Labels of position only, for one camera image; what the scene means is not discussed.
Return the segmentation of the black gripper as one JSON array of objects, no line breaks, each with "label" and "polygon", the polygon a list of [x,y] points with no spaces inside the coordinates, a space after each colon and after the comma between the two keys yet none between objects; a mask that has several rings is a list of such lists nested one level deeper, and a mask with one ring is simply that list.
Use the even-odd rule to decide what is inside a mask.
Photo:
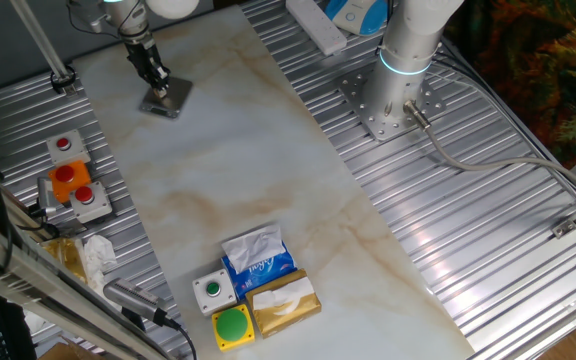
[{"label": "black gripper", "polygon": [[126,43],[125,47],[128,51],[128,60],[133,64],[138,75],[152,85],[153,95],[160,98],[160,89],[157,85],[162,85],[161,92],[167,95],[169,69],[162,64],[154,39],[144,38],[136,43]]}]

